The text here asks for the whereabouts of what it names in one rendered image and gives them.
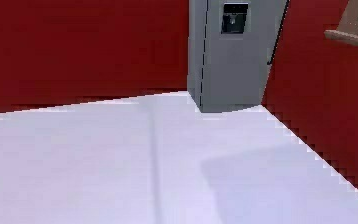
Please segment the grey fridge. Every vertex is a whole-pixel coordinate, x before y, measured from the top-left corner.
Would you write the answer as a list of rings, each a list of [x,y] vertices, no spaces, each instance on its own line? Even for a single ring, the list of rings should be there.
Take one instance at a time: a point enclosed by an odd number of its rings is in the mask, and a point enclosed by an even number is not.
[[[187,90],[203,113],[261,104],[290,0],[189,0]]]

